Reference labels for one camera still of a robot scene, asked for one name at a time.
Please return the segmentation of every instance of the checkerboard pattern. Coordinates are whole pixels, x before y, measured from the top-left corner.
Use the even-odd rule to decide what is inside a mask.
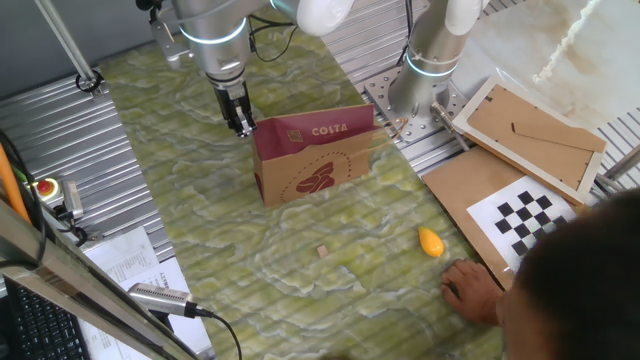
[[[518,200],[498,206],[503,218],[495,225],[503,235],[516,240],[511,248],[518,256],[524,256],[537,240],[556,226],[567,223],[563,216],[549,218],[548,209],[552,206],[546,195],[534,199],[528,191],[518,195]]]

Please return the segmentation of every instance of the person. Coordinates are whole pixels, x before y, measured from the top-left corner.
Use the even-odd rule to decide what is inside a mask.
[[[539,240],[507,292],[471,260],[443,282],[463,318],[503,327],[509,360],[640,359],[640,190]]]

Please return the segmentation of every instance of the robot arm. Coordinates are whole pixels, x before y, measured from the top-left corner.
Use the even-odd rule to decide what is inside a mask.
[[[413,27],[404,65],[389,87],[389,103],[398,117],[430,118],[440,85],[453,75],[469,32],[488,2],[431,0]]]
[[[188,40],[190,56],[205,72],[230,129],[239,137],[255,130],[245,81],[245,64],[251,53],[247,16],[271,4],[296,23],[301,30],[322,36],[333,31],[346,18],[354,0],[171,0]],[[152,16],[152,31],[166,39],[165,24]],[[167,61],[176,62],[168,52],[174,43],[164,42]]]

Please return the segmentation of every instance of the human hand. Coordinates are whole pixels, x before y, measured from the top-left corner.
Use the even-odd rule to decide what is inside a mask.
[[[483,265],[456,260],[442,274],[442,298],[463,318],[481,324],[500,325],[496,305],[504,294]],[[458,296],[451,291],[455,285]]]

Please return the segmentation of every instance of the white wall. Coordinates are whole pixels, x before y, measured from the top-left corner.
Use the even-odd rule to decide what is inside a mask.
[[[90,65],[153,41],[135,0],[53,0]],[[76,74],[33,0],[0,0],[0,99]]]

